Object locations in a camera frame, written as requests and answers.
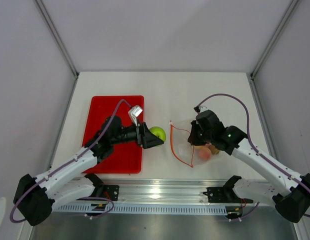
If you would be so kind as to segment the pink peach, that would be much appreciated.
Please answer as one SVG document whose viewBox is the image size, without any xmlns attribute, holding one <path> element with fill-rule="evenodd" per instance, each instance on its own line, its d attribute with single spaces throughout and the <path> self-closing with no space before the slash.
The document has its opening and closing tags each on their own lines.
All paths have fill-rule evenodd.
<svg viewBox="0 0 310 240">
<path fill-rule="evenodd" d="M 197 151 L 197 157 L 201 161 L 209 161 L 212 157 L 212 152 L 209 148 L 201 148 Z"/>
</svg>

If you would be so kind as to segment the orange fruit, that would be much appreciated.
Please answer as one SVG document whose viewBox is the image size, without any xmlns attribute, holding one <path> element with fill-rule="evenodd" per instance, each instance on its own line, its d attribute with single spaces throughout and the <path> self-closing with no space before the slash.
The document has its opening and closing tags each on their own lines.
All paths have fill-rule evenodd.
<svg viewBox="0 0 310 240">
<path fill-rule="evenodd" d="M 204 149 L 204 148 L 209 148 L 209 146 L 210 146 L 211 144 L 210 143 L 206 143 L 205 145 L 198 145 L 198 146 L 194 146 L 194 148 L 196 149 L 196 150 L 200 150 L 200 149 Z"/>
</svg>

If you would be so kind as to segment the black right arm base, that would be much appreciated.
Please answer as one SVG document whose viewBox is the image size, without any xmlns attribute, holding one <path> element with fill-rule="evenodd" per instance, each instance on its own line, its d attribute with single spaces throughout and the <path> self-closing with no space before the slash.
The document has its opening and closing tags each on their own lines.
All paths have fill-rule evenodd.
<svg viewBox="0 0 310 240">
<path fill-rule="evenodd" d="M 221 203 L 221 204 L 240 204 L 248 203 L 252 204 L 254 201 L 248 198 L 239 198 L 233 188 L 242 178 L 240 176 L 232 176 L 223 186 L 211 186 L 207 187 L 206 191 L 202 194 L 205 195 L 209 203 Z"/>
</svg>

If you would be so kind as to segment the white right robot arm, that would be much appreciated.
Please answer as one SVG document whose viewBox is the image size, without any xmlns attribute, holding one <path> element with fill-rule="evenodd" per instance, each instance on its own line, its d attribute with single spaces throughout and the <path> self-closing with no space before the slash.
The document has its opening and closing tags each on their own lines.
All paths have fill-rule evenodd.
<svg viewBox="0 0 310 240">
<path fill-rule="evenodd" d="M 247 198 L 267 204 L 292 223 L 298 223 L 307 215 L 310 207 L 310 173 L 302 175 L 259 150 L 248 133 L 233 125 L 225 127 L 213 111 L 201 111 L 199 107 L 194 110 L 197 115 L 191 122 L 187 139 L 191 145 L 213 145 L 217 150 L 244 162 L 270 183 L 269 187 L 263 187 L 233 176 L 230 178 L 233 184 L 223 189 L 227 201 Z"/>
</svg>

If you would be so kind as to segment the brown kiwi fruit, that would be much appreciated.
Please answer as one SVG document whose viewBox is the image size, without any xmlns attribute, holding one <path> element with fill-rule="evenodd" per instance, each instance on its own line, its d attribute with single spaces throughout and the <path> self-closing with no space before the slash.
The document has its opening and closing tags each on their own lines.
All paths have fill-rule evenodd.
<svg viewBox="0 0 310 240">
<path fill-rule="evenodd" d="M 220 151 L 212 144 L 209 146 L 209 149 L 213 155 L 218 155 L 220 153 Z"/>
</svg>

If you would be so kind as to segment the green apple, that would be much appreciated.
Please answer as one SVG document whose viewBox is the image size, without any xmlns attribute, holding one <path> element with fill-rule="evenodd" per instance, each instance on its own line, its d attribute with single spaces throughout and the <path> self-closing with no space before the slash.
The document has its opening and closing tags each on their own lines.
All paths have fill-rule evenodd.
<svg viewBox="0 0 310 240">
<path fill-rule="evenodd" d="M 166 142 L 166 132 L 159 126 L 153 126 L 150 128 L 150 131 L 154 134 L 154 136 L 160 138 L 161 140 Z"/>
</svg>

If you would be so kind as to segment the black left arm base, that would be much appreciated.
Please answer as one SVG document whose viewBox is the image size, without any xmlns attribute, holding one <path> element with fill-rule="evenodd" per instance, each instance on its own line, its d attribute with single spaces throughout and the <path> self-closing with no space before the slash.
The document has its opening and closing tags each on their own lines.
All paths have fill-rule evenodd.
<svg viewBox="0 0 310 240">
<path fill-rule="evenodd" d="M 120 186 L 115 184 L 105 184 L 97 175 L 88 173 L 84 176 L 92 182 L 94 187 L 92 194 L 89 197 L 107 198 L 112 201 L 117 201 L 119 197 Z"/>
</svg>

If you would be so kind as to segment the clear zip top bag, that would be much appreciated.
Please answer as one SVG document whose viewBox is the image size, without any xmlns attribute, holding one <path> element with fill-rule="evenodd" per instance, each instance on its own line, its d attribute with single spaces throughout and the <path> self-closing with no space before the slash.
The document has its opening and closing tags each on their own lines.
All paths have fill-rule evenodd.
<svg viewBox="0 0 310 240">
<path fill-rule="evenodd" d="M 191 121 L 190 118 L 169 121 L 169 146 L 173 158 L 189 168 L 219 159 L 222 156 L 221 152 L 217 155 L 212 154 L 208 161 L 202 161 L 198 158 L 198 150 L 194 148 L 194 145 L 188 143 L 188 137 L 191 133 Z"/>
</svg>

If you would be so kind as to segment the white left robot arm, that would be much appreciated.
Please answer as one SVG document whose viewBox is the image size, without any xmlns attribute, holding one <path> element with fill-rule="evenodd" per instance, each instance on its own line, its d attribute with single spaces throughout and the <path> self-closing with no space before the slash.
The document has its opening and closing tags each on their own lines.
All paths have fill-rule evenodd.
<svg viewBox="0 0 310 240">
<path fill-rule="evenodd" d="M 15 210 L 19 210 L 23 216 L 21 222 L 36 226 L 62 205 L 78 199 L 100 199 L 104 188 L 96 175 L 87 174 L 76 183 L 70 181 L 110 157 L 115 145 L 126 143 L 150 149 L 163 145 L 165 140 L 149 129 L 145 122 L 124 126 L 120 117 L 108 117 L 93 138 L 65 163 L 35 177 L 26 174 L 19 180 L 10 221 L 19 222 L 14 219 Z"/>
</svg>

